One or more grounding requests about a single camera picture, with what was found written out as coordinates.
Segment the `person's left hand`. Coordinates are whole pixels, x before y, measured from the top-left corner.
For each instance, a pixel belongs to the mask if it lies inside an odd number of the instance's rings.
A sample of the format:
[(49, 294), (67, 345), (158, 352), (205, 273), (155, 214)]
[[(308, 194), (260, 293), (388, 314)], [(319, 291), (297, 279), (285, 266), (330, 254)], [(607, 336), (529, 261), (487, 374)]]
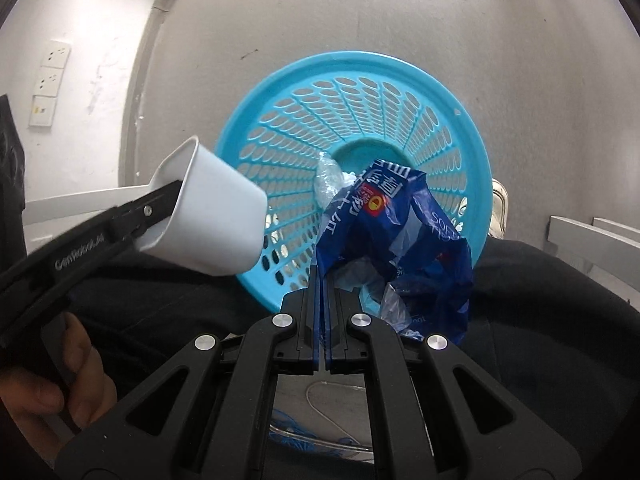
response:
[(27, 370), (1, 374), (1, 400), (27, 442), (44, 459), (55, 460), (63, 440), (46, 418), (67, 408), (76, 426), (85, 429), (117, 403), (117, 390), (104, 373), (102, 360), (93, 348), (85, 327), (73, 313), (64, 314), (66, 329), (62, 357), (73, 381), (64, 394), (53, 382)]

